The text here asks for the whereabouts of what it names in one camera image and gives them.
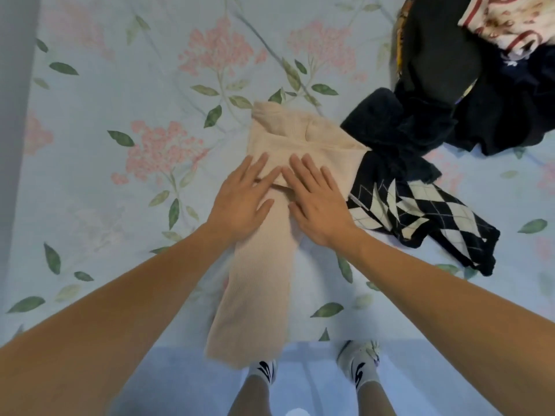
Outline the person's left hand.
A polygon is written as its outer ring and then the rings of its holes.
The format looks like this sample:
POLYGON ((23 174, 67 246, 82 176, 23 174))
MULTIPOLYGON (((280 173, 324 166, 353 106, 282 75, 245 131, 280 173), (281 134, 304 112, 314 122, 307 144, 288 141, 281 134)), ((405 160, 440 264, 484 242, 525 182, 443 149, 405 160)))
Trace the person's left hand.
POLYGON ((208 217, 206 226, 226 247, 246 239, 261 226, 262 223, 255 223, 255 211, 272 198, 270 188, 281 173, 281 168, 275 167, 266 176, 259 176, 252 186, 247 186, 247 169, 254 163, 253 156, 248 155, 228 175, 208 217))

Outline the person's right hand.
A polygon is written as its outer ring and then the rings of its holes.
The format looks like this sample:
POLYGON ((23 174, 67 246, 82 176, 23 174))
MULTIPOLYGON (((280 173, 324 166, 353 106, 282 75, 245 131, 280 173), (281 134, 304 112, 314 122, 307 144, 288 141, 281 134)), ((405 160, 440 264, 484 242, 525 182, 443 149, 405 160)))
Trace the person's right hand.
POLYGON ((361 235, 345 203, 328 202, 321 193, 321 168, 319 169, 319 189, 307 190, 293 173, 290 162, 282 168, 282 175, 294 192, 294 201, 301 206, 311 222, 311 231, 303 232, 313 242, 330 248, 345 258, 356 252, 357 236, 361 235))

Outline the beige knit garment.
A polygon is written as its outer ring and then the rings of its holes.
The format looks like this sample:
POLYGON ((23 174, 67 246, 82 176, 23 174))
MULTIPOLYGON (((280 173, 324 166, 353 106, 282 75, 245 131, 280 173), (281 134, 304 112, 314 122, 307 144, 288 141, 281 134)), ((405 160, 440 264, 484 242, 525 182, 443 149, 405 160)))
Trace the beige knit garment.
MULTIPOLYGON (((288 166, 293 154, 309 154, 328 167, 348 199, 364 154, 369 150, 333 121, 276 102, 255 102, 247 154, 269 159, 260 177, 288 166)), ((235 247, 228 284, 210 328, 205 356, 233 369, 280 356, 288 336, 293 260, 302 233, 290 219, 293 192, 279 176, 262 201, 274 200, 261 226, 235 247)))

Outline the person's left forearm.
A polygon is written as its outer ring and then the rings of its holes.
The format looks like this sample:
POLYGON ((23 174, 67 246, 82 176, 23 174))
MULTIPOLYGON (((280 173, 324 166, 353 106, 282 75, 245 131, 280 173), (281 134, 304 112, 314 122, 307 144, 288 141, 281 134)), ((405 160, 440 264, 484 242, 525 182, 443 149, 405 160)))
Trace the person's left forearm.
POLYGON ((192 235, 0 348, 0 416, 103 416, 209 267, 252 225, 192 235))

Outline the person's right forearm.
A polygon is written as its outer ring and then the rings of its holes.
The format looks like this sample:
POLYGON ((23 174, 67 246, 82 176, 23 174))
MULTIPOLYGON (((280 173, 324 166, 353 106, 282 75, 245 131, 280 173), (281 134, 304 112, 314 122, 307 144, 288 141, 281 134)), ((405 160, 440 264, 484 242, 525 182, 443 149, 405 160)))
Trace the person's right forearm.
POLYGON ((339 252, 504 416, 555 416, 555 322, 357 227, 339 252))

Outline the dark navy fuzzy garment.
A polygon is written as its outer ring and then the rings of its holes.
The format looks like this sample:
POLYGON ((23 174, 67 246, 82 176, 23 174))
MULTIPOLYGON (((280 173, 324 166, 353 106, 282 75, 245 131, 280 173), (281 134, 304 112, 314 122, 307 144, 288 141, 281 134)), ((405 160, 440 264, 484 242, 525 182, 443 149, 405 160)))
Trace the dark navy fuzzy garment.
POLYGON ((341 128, 370 149, 357 181, 433 183, 442 173, 425 155, 440 147, 456 124, 449 105, 398 86, 394 91, 375 90, 349 113, 341 128))

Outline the black white argyle garment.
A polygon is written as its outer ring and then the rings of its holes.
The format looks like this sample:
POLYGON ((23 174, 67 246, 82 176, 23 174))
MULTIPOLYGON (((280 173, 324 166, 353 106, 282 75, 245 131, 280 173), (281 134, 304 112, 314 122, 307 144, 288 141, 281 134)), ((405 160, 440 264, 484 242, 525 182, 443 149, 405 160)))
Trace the black white argyle garment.
POLYGON ((393 236, 409 248, 431 237, 463 268, 493 274, 500 231, 433 183, 394 178, 372 151, 364 155, 347 206, 365 230, 393 236))

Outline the floral light blue bedsheet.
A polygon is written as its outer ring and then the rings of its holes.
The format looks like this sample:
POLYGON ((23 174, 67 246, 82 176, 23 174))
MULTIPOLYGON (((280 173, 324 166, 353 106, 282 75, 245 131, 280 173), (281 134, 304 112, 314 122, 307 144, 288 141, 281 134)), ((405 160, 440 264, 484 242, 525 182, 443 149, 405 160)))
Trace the floral light blue bedsheet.
MULTIPOLYGON (((254 101, 338 124, 393 86, 405 0, 40 0, 0 344, 188 236, 245 155, 254 101)), ((555 321, 555 134, 484 157, 442 146, 438 185, 501 236, 492 276, 427 237, 370 232, 555 321)), ((308 239, 288 340, 420 339, 308 239)))

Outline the white sock with black print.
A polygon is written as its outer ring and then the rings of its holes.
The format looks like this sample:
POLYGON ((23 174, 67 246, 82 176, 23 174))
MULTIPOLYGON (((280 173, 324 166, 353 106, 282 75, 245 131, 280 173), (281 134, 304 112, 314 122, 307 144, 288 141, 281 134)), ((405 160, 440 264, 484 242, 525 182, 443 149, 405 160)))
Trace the white sock with black print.
POLYGON ((380 345, 377 341, 347 341, 337 356, 337 366, 359 391, 370 382, 380 383, 380 345))
POLYGON ((271 387, 276 379, 278 361, 255 361, 249 366, 246 379, 256 377, 261 379, 268 387, 271 387))

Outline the yellow patterned cloth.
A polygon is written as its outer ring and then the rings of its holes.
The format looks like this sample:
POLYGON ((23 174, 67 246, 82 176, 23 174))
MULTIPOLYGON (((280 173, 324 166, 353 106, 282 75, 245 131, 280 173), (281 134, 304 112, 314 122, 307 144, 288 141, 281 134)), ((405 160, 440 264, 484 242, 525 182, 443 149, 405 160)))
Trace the yellow patterned cloth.
POLYGON ((400 79, 402 75, 402 47, 404 43, 404 29, 406 26, 406 20, 408 14, 412 8, 414 0, 405 0, 401 6, 397 20, 395 22, 395 65, 396 65, 396 75, 400 79))

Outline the navy blue garment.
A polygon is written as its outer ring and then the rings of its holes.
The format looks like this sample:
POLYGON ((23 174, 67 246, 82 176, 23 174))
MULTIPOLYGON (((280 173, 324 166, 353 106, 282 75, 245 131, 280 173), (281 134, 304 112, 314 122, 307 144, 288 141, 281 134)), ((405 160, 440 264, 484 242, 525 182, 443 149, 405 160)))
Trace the navy blue garment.
POLYGON ((539 144, 555 130, 555 46, 516 62, 489 44, 481 53, 482 74, 456 106, 447 144, 468 152, 480 145, 485 156, 539 144))

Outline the person's left leg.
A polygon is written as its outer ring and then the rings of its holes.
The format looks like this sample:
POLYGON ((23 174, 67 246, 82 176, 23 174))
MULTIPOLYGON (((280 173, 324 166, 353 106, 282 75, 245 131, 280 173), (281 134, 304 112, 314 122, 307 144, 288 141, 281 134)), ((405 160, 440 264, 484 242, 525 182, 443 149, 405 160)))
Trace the person's left leg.
POLYGON ((248 376, 227 416, 272 416, 267 382, 256 375, 248 376))

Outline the person's leg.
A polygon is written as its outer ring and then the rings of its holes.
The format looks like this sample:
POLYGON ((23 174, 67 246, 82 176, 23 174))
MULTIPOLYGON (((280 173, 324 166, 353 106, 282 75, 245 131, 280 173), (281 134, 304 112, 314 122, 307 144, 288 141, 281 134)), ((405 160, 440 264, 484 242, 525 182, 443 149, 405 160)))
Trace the person's leg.
POLYGON ((227 416, 272 416, 267 382, 256 375, 248 376, 227 416))
POLYGON ((358 416, 397 416, 382 385, 372 380, 357 390, 358 416))

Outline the person's right leg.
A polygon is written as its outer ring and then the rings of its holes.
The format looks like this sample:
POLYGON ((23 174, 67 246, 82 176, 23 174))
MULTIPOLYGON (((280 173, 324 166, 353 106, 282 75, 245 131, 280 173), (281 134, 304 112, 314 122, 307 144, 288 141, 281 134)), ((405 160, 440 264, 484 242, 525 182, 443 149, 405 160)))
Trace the person's right leg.
POLYGON ((397 416, 382 385, 372 380, 357 390, 358 416, 397 416))

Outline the white red patterned garment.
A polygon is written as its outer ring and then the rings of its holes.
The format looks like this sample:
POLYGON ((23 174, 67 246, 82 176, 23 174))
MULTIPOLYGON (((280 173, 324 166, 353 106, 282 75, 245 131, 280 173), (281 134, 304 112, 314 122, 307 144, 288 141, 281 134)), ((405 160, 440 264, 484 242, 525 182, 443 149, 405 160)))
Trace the white red patterned garment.
POLYGON ((516 62, 555 46, 555 0, 470 0, 457 24, 516 62))

